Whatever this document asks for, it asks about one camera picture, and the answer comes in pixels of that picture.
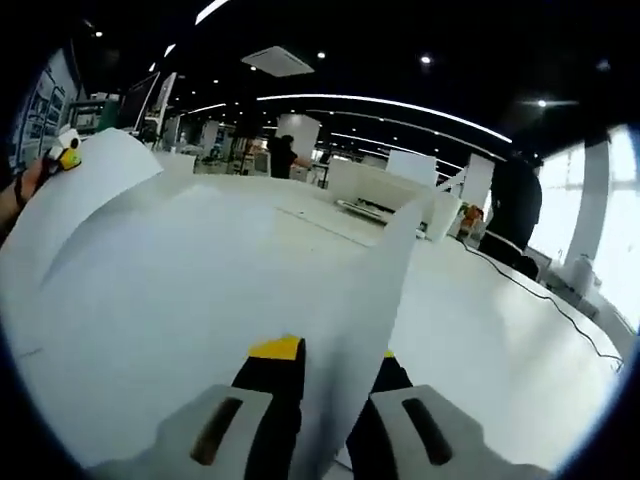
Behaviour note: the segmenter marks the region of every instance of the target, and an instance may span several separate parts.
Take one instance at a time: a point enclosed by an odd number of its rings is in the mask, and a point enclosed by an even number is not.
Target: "window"
[[[584,144],[545,159],[540,169],[542,208],[529,246],[564,262],[578,221],[584,185]]]
[[[598,254],[596,275],[600,293],[638,331],[640,324],[640,192],[636,155],[627,127],[610,132],[609,197]]]

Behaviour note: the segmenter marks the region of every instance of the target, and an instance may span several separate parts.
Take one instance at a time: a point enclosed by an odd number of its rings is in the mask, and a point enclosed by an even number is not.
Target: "gray clamp jaw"
[[[533,480],[549,472],[513,465],[484,443],[482,426],[429,386],[374,393],[401,480]]]

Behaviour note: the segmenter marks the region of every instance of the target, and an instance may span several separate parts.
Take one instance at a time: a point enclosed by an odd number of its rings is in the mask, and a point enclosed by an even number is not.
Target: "yellow tape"
[[[249,356],[255,358],[271,358],[273,360],[295,360],[300,339],[287,335],[278,340],[270,340],[249,349]]]

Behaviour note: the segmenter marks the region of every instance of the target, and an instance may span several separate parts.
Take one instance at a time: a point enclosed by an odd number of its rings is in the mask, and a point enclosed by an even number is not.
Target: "black cable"
[[[493,263],[491,261],[490,258],[484,256],[483,254],[479,253],[479,252],[475,252],[473,250],[471,250],[464,242],[460,241],[460,243],[462,244],[462,246],[464,247],[464,249],[477,256],[480,257],[484,260],[486,260],[495,270],[496,272],[498,272],[500,275],[502,275],[505,278],[508,278],[509,280],[511,280],[513,283],[515,283],[516,285],[520,286],[521,288],[523,288],[524,290],[526,290],[527,292],[529,292],[531,295],[533,295],[536,298],[539,298],[540,300],[549,300],[554,307],[556,307],[556,310],[558,310],[558,312],[560,312],[560,315],[562,315],[564,318],[566,318],[567,320],[569,320],[571,322],[571,324],[573,325],[573,328],[576,329],[576,331],[582,335],[584,338],[586,338],[587,340],[589,340],[589,343],[591,343],[591,345],[593,346],[593,349],[595,350],[596,354],[600,357],[600,358],[611,358],[613,360],[616,360],[618,363],[618,368],[616,369],[616,372],[620,371],[620,368],[622,367],[622,365],[624,364],[624,361],[622,360],[622,358],[616,356],[616,355],[607,355],[605,353],[600,353],[600,350],[598,350],[598,347],[596,347],[595,342],[593,341],[593,339],[587,335],[586,333],[584,333],[582,330],[580,330],[578,328],[578,325],[576,324],[576,322],[573,320],[573,318],[571,318],[569,315],[567,315],[565,312],[562,311],[562,309],[560,308],[560,306],[556,303],[556,301],[549,297],[549,296],[545,296],[545,295],[540,295],[539,293],[534,292],[533,290],[525,287],[523,284],[521,284],[520,282],[518,282],[517,280],[515,280],[514,278],[511,278],[511,276],[509,276],[508,274],[504,273],[500,267],[498,267],[495,263]]]

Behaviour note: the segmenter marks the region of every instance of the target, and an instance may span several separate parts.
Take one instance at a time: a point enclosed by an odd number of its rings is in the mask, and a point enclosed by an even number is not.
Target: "recessed ceiling light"
[[[609,60],[607,60],[606,58],[603,58],[602,60],[600,60],[596,65],[596,69],[598,69],[601,72],[608,72],[609,70],[611,70],[611,65],[609,64]]]

